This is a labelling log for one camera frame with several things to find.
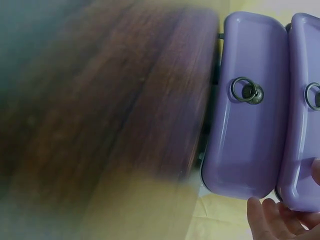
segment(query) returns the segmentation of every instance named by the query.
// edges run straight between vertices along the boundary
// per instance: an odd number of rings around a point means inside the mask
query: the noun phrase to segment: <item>yellow floor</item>
[[[304,12],[320,17],[318,2],[318,0],[231,0],[224,3],[224,6],[228,6],[229,13],[247,11],[264,14],[286,25],[291,22],[295,13]],[[225,9],[220,11],[220,18],[228,14]],[[252,239],[246,219],[246,201],[215,194],[199,197],[186,240],[231,239]]]

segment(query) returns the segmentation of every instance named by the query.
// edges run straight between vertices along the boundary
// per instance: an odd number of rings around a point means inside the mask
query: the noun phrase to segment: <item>purple drawer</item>
[[[245,102],[235,98],[233,87]],[[256,98],[261,102],[254,104]],[[260,14],[229,15],[224,22],[214,122],[201,168],[202,181],[211,192],[247,199],[263,198],[274,189],[283,158],[288,106],[285,28]]]
[[[289,122],[276,189],[289,208],[320,212],[320,186],[311,177],[312,162],[320,157],[320,19],[298,13],[291,23]]]

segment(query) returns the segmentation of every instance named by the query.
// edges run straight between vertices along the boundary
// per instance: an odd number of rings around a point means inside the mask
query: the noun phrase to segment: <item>finger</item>
[[[311,175],[314,181],[320,185],[320,158],[315,158],[311,167]]]
[[[310,230],[320,225],[320,213],[295,212],[295,215]]]
[[[306,233],[307,230],[305,230],[305,228],[301,225],[295,212],[291,211],[281,202],[277,203],[276,205],[284,224],[292,234],[298,236]]]
[[[261,203],[256,198],[249,198],[247,202],[247,218],[254,240],[275,240],[265,219]]]
[[[262,207],[266,222],[276,238],[279,240],[287,240],[295,237],[295,235],[288,230],[280,216],[276,203],[272,199],[268,198],[264,200]]]

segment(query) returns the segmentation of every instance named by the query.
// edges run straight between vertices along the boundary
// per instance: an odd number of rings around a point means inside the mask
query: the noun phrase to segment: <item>wooden surface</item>
[[[182,239],[217,17],[143,0],[21,4],[0,10],[1,239]]]

